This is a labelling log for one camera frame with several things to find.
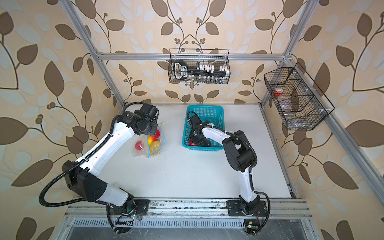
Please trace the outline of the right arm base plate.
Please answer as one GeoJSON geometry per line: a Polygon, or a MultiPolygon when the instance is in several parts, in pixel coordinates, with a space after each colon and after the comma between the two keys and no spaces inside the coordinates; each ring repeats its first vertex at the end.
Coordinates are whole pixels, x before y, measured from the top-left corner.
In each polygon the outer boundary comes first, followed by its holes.
{"type": "Polygon", "coordinates": [[[230,217],[266,217],[268,213],[266,202],[256,199],[249,203],[243,200],[228,200],[226,207],[230,217]]]}

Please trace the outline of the clear zip top bag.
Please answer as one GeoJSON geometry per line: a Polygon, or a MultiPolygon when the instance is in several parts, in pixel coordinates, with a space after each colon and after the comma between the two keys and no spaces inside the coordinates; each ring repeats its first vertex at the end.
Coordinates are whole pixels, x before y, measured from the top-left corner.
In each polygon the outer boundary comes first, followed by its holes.
{"type": "Polygon", "coordinates": [[[139,138],[134,144],[134,157],[142,156],[146,158],[151,158],[161,152],[166,142],[165,134],[163,131],[163,124],[164,121],[162,121],[158,125],[155,135],[153,137],[147,135],[139,136],[139,138]]]}

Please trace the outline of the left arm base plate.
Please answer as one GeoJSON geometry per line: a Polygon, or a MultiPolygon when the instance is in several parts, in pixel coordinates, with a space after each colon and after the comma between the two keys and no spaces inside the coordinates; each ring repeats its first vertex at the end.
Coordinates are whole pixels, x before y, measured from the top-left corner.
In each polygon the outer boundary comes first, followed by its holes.
{"type": "Polygon", "coordinates": [[[114,216],[145,215],[149,210],[149,199],[127,199],[122,206],[110,205],[107,207],[108,213],[114,216]]]}

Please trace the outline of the yellow toy potato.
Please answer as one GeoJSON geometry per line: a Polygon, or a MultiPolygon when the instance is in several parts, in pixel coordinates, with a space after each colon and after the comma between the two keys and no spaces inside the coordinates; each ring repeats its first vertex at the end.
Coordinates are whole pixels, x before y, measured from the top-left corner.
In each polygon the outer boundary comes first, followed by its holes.
{"type": "Polygon", "coordinates": [[[152,144],[150,145],[150,153],[152,154],[157,151],[161,147],[161,145],[162,143],[160,141],[152,142],[152,144]]]}

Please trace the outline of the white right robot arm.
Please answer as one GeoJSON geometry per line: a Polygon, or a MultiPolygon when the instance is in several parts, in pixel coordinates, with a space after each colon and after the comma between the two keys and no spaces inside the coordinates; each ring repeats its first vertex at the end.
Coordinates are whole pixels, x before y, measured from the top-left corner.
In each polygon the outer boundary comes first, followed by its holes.
{"type": "Polygon", "coordinates": [[[191,128],[188,141],[194,147],[211,147],[210,140],[223,146],[229,165],[239,174],[242,214],[253,216],[264,211],[269,216],[270,199],[266,193],[256,191],[253,184],[252,170],[257,165],[258,158],[244,132],[231,133],[210,121],[203,122],[193,111],[187,112],[187,123],[191,128]]]}

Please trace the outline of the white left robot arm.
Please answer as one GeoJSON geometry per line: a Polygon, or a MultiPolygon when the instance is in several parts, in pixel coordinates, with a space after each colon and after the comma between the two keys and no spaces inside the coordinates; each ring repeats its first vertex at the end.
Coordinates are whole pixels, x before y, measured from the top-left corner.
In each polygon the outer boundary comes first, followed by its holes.
{"type": "Polygon", "coordinates": [[[155,136],[159,110],[151,104],[139,104],[141,108],[134,112],[127,110],[130,104],[124,106],[124,111],[112,119],[109,132],[90,151],[75,162],[63,164],[63,172],[40,193],[39,202],[42,206],[57,208],[83,201],[117,207],[134,205],[133,195],[104,182],[98,176],[112,156],[133,136],[155,136]],[[67,187],[80,198],[60,203],[47,202],[45,196],[48,190],[61,179],[65,179],[67,187]]]}

